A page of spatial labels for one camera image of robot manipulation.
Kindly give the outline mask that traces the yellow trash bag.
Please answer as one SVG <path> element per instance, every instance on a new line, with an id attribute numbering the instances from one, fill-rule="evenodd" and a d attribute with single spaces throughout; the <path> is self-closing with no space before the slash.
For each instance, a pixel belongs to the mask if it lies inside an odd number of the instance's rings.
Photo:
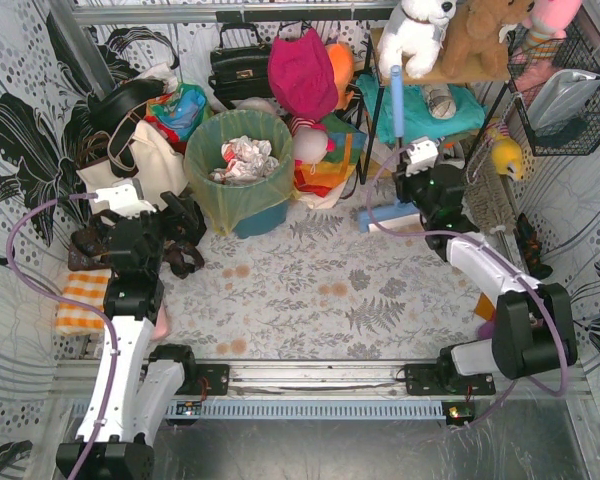
<path id="1" fill-rule="evenodd" d="M 226 111 L 197 127 L 184 169 L 216 233 L 248 238 L 285 221 L 293 192 L 292 147 L 285 123 L 262 111 Z"/>

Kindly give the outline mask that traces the teal trash bin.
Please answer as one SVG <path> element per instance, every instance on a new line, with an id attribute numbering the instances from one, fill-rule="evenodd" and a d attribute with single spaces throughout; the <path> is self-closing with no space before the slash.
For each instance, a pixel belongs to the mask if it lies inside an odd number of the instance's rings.
<path id="1" fill-rule="evenodd" d="M 239 202 L 234 210 L 236 224 L 231 232 L 241 239 L 267 234 L 286 221 L 289 205 L 290 201 L 284 200 L 256 212 L 248 204 Z"/>

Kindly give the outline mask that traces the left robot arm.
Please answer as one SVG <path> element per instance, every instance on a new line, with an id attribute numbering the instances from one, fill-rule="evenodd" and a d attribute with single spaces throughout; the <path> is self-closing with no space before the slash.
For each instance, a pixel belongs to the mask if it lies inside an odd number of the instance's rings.
<path id="1" fill-rule="evenodd" d="M 168 404 L 195 381 L 197 368 L 184 345 L 163 345 L 144 358 L 164 293 L 156 207 L 130 185 L 99 189 L 94 200 L 120 217 L 109 240 L 103 353 L 83 422 L 73 441 L 59 445 L 56 465 L 68 479 L 149 479 Z"/>

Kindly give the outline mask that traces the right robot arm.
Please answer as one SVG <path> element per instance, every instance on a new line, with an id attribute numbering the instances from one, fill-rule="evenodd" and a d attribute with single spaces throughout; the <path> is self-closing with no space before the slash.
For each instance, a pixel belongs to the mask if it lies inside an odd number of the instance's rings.
<path id="1" fill-rule="evenodd" d="M 426 242 L 444 261 L 473 280 L 495 308 L 490 338 L 456 345 L 450 356 L 462 376 L 499 371 L 515 380 L 558 370 L 561 396 L 578 357 L 570 297 L 518 269 L 490 246 L 464 214 L 461 172 L 451 165 L 417 171 L 401 164 L 393 175 L 399 199 L 420 214 Z"/>

